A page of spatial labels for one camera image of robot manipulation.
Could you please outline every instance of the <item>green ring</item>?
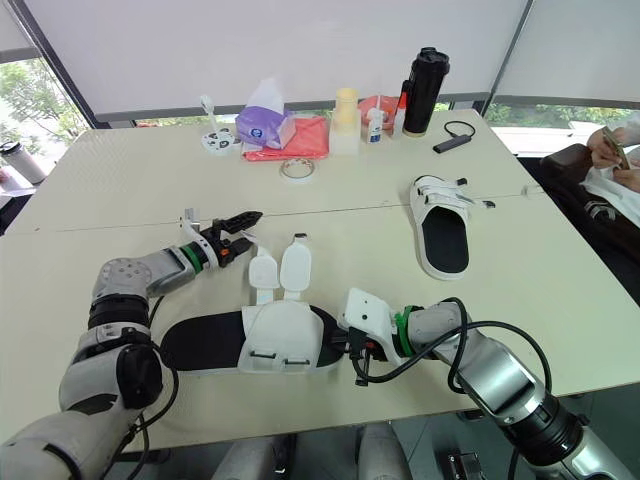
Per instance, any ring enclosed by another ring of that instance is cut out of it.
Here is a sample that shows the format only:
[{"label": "green ring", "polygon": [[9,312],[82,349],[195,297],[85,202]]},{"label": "green ring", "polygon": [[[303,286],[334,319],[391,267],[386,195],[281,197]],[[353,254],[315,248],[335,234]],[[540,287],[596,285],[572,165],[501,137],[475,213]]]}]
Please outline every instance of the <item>green ring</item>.
[{"label": "green ring", "polygon": [[185,245],[184,247],[180,248],[180,250],[182,250],[182,252],[187,257],[189,257],[189,260],[191,261],[193,268],[196,270],[196,275],[200,273],[202,271],[202,264],[200,263],[200,260],[198,260],[198,256],[193,252],[193,250],[191,250],[188,245]]},{"label": "green ring", "polygon": [[409,325],[409,314],[411,313],[411,306],[408,305],[404,307],[404,312],[401,314],[395,314],[396,327],[398,327],[398,336],[400,337],[400,345],[402,346],[402,350],[404,354],[407,356],[413,355],[415,352],[413,348],[411,348],[411,343],[409,343],[409,337],[407,335],[407,327]]}]

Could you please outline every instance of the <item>purple tissue box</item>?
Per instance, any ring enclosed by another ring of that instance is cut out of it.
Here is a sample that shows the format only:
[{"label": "purple tissue box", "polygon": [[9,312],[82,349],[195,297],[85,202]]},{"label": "purple tissue box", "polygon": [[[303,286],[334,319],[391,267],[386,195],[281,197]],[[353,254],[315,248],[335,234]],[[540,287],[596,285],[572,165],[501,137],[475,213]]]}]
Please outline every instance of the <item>purple tissue box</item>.
[{"label": "purple tissue box", "polygon": [[296,133],[293,114],[263,107],[245,107],[236,118],[236,134],[244,142],[261,147],[284,148]]}]

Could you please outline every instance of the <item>window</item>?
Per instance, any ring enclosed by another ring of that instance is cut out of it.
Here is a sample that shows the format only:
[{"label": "window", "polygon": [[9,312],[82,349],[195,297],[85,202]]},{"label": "window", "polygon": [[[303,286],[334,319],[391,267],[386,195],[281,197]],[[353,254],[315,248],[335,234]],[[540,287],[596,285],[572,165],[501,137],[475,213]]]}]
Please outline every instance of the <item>window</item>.
[{"label": "window", "polygon": [[[440,112],[443,110],[449,110],[449,103],[436,103],[435,111]],[[320,109],[320,110],[299,110],[294,113],[304,115],[317,115],[320,117],[331,117],[332,109]],[[216,121],[218,123],[234,123],[237,115],[216,115]],[[196,116],[196,117],[171,117],[171,118],[147,118],[144,120],[136,120],[137,127],[167,127],[172,125],[205,125],[209,123],[209,117]]]},{"label": "window", "polygon": [[89,126],[41,58],[0,65],[0,140],[57,161]]},{"label": "window", "polygon": [[586,144],[598,128],[624,126],[637,114],[623,108],[493,103],[485,119],[512,153],[544,157]]}]

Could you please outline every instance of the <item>white tape roll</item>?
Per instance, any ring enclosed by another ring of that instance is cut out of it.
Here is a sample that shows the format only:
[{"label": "white tape roll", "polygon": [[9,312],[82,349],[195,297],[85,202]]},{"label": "white tape roll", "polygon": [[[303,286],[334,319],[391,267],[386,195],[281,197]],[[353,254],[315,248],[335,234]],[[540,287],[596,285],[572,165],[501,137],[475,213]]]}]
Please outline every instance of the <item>white tape roll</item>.
[{"label": "white tape roll", "polygon": [[292,183],[307,183],[315,172],[315,164],[307,158],[285,160],[280,167],[282,178]]}]

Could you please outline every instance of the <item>pink towel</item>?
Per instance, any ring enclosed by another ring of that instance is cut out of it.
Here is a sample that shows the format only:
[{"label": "pink towel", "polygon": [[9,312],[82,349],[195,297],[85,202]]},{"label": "pink towel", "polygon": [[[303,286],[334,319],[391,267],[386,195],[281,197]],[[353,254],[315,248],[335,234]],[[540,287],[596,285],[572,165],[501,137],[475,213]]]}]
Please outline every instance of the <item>pink towel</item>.
[{"label": "pink towel", "polygon": [[287,160],[289,158],[324,158],[329,154],[329,135],[324,117],[296,118],[296,134],[282,150],[264,147],[257,152],[245,152],[250,162]]}]

